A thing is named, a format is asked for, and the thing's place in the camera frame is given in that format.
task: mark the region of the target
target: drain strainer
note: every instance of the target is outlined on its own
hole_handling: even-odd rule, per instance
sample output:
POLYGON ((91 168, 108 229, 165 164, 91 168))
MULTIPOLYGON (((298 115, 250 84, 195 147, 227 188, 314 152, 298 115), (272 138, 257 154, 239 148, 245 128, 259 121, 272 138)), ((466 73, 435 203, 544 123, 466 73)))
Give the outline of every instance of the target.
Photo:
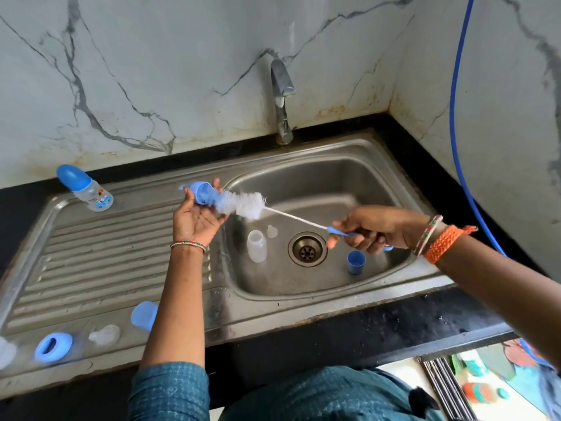
POLYGON ((298 233, 288 243, 288 255, 292 261, 303 267, 313 267, 327 257, 325 240, 317 233, 298 233))

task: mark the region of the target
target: sink basin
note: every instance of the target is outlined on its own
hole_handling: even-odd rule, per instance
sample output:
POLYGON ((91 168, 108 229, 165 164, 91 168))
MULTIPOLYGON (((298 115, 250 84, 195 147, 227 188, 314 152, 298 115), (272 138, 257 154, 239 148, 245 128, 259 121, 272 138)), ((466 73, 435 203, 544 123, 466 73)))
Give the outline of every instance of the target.
MULTIPOLYGON (((108 184, 115 203, 101 213, 72 194, 59 195, 0 281, 0 334, 18 346, 15 360, 0 371, 0 398, 140 360, 148 333, 130 316, 138 303, 158 303, 162 294, 172 213, 183 197, 178 186, 214 177, 234 191, 262 192, 270 207, 325 226, 359 204, 433 212, 373 132, 108 184), (88 340, 111 324, 121 330, 116 344, 88 340), (72 334, 74 345, 62 360, 40 364, 35 348, 56 331, 72 334)), ((452 284, 427 261, 398 249, 368 256, 362 273, 350 275, 349 247, 328 251, 327 237, 272 212, 251 223, 228 219, 203 261, 206 345, 452 284), (265 233, 268 225, 278 235, 267 239, 266 261, 253 263, 247 234, 265 233)))
MULTIPOLYGON (((375 168, 352 157, 319 156, 286 162, 239 177, 227 187, 234 192, 261 192, 272 208, 326 226, 357 205, 401 205, 375 168)), ((368 257, 361 275, 354 276, 347 272, 350 248, 339 244, 328 250, 328 234, 319 228, 268 211, 257 221, 233 218, 225 226, 234 285, 261 296, 290 298, 373 281, 399 268, 410 256, 410 251, 400 249, 383 251, 368 257), (267 259, 254 263, 247 255, 247 235, 252 230, 265 234, 268 225, 278 229, 278 236, 267 239, 267 259), (299 247, 307 237, 311 245, 299 247)))

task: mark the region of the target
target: blue pipe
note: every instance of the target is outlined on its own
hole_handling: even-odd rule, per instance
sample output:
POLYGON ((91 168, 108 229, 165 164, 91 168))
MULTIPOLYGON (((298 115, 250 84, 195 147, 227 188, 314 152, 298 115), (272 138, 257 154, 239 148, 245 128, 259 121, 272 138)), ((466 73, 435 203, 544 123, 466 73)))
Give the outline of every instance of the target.
POLYGON ((456 167, 456 174, 458 174, 459 183, 462 185, 462 189, 464 194, 466 194, 467 202, 469 203, 471 210, 475 214, 477 221, 479 222, 483 232, 491 241, 491 244, 495 248, 496 251, 501 253, 504 256, 507 256, 489 228, 487 224, 483 220, 481 213, 479 212, 477 205, 475 205, 475 201, 473 200, 473 196, 471 196, 470 188, 467 187, 466 178, 463 176, 462 166, 459 162, 458 156, 458 146, 456 144, 456 127, 454 124, 454 110, 456 108, 456 87, 458 85, 458 73, 459 73, 459 65, 462 60, 462 51, 463 51, 463 43, 466 40, 466 32, 467 32, 467 25, 470 22, 471 16, 471 8, 473 7, 473 0, 467 1, 467 8, 466 8, 466 15, 463 18, 463 25, 462 25, 462 33, 459 36, 458 42, 458 51, 456 52, 456 61, 454 62, 454 73, 452 74, 452 88, 450 90, 450 111, 449 111, 449 122, 450 122, 450 144, 452 145, 452 157, 454 158, 454 165, 456 167))

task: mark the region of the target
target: granite countertop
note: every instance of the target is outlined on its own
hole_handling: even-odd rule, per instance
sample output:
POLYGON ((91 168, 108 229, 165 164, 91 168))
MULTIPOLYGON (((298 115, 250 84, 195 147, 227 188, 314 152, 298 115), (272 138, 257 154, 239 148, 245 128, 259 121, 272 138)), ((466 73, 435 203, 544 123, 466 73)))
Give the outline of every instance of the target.
MULTIPOLYGON (((307 128, 297 131, 295 140, 313 141, 368 127, 382 136, 401 167, 448 223, 461 226, 476 223, 460 186, 388 115, 369 115, 307 128)), ((96 170, 90 175, 100 183, 122 181, 274 147, 273 137, 258 137, 96 170)), ((0 190, 0 232, 4 241, 0 250, 0 273, 7 268, 47 199, 64 191, 54 179, 0 190)), ((492 220, 488 225, 513 259, 538 270, 492 220)), ((481 234, 476 237, 485 241, 481 234)), ((463 291, 451 287, 208 347, 212 406, 224 405, 252 387, 305 369, 334 364, 373 367, 415 355, 499 342, 512 336, 512 330, 500 317, 463 291)), ((130 379, 135 371, 136 367, 121 369, 8 399, 0 402, 0 415, 35 419, 33 414, 48 409, 51 414, 57 414, 56 419, 65 419, 68 411, 74 416, 79 414, 82 420, 101 416, 107 420, 123 419, 130 379)))

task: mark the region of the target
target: bangle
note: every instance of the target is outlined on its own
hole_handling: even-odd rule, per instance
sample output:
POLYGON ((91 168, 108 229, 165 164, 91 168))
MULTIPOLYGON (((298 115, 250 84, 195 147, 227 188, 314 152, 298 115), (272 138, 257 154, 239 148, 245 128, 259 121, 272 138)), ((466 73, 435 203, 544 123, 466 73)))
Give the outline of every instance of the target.
POLYGON ((427 242, 429 242, 430 237, 432 236, 432 234, 434 233, 434 231, 436 230, 437 226, 440 224, 442 219, 443 217, 439 214, 439 215, 435 215, 429 220, 429 225, 426 227, 425 231, 423 232, 423 235, 417 242, 413 254, 419 256, 423 253, 423 250, 425 249, 427 242))
POLYGON ((202 249, 203 253, 206 253, 208 251, 208 247, 204 246, 203 244, 201 244, 200 242, 195 242, 195 241, 179 241, 179 242, 174 242, 172 243, 172 245, 170 245, 170 248, 175 247, 176 245, 191 245, 191 246, 195 246, 197 248, 202 249))
POLYGON ((461 235, 470 234, 475 231, 477 231, 475 226, 466 226, 463 229, 458 229, 454 225, 446 227, 446 230, 432 243, 425 254, 425 258, 429 263, 436 264, 440 257, 448 251, 461 235))

